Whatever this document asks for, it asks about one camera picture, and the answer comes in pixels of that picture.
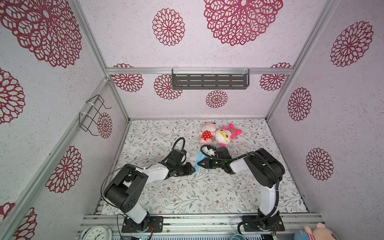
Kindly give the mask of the light blue paper sheet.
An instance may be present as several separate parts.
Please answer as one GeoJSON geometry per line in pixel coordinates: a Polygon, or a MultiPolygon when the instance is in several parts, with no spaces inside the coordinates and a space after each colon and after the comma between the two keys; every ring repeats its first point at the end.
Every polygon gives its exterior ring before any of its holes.
{"type": "Polygon", "coordinates": [[[199,162],[203,161],[206,156],[202,152],[197,153],[196,161],[195,161],[195,170],[198,172],[201,169],[201,166],[198,165],[199,162]]]}

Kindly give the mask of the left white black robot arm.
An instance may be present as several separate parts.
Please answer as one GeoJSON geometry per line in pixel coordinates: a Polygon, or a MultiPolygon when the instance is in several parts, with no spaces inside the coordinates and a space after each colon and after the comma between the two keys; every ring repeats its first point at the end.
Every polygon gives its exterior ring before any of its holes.
{"type": "Polygon", "coordinates": [[[184,150],[172,150],[163,161],[148,168],[126,164],[105,187],[103,197],[136,225],[140,225],[149,217],[148,211],[138,203],[145,186],[155,181],[195,173],[194,166],[185,161],[186,156],[184,150]]]}

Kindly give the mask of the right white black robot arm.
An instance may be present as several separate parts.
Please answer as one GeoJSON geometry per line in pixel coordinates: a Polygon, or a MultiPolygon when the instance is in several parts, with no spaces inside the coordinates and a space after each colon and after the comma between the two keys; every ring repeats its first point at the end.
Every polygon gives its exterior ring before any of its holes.
{"type": "Polygon", "coordinates": [[[279,186],[286,171],[267,150],[260,148],[236,158],[230,156],[226,147],[203,145],[200,151],[205,158],[197,162],[197,165],[204,169],[220,168],[230,175],[251,171],[256,181],[262,186],[259,205],[262,218],[272,217],[277,213],[279,186]]]}

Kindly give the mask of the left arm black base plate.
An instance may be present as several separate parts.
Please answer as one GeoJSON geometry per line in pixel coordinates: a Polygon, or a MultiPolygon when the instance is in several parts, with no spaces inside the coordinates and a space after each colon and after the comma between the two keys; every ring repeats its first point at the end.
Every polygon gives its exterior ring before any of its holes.
{"type": "Polygon", "coordinates": [[[125,219],[122,233],[161,233],[163,231],[163,217],[149,216],[138,224],[134,220],[125,219]]]}

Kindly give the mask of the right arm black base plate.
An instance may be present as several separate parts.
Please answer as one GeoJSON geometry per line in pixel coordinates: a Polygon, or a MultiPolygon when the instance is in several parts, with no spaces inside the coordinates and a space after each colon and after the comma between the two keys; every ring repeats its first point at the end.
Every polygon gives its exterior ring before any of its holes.
{"type": "Polygon", "coordinates": [[[243,216],[244,228],[246,232],[283,232],[285,231],[285,226],[283,224],[282,218],[276,214],[267,219],[256,221],[258,216],[243,216]]]}

